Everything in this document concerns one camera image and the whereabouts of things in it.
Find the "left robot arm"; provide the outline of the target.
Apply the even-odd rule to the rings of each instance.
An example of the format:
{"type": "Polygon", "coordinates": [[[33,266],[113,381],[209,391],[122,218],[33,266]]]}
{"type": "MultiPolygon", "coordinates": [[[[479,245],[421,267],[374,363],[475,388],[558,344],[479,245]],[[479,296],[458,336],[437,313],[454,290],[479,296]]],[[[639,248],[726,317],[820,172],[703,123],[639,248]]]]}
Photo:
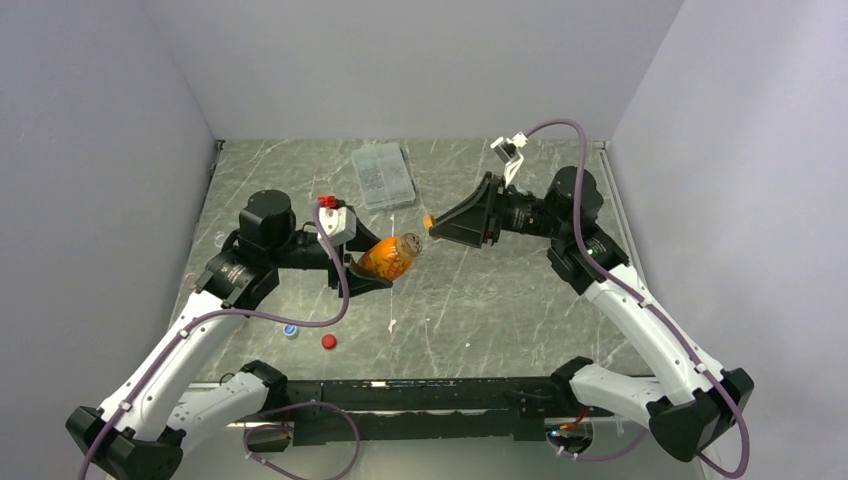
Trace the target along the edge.
{"type": "Polygon", "coordinates": [[[286,375],[261,361],[193,400],[183,394],[216,349],[260,317],[259,305],[278,286],[281,270],[325,271],[343,302],[389,288],[351,259],[377,243],[355,210],[335,197],[318,199],[311,220],[299,224],[286,193],[253,194],[148,357],[100,405],[69,416],[67,431],[84,456],[79,477],[97,466],[115,479],[168,479],[186,453],[228,424],[307,407],[290,392],[286,375]]]}

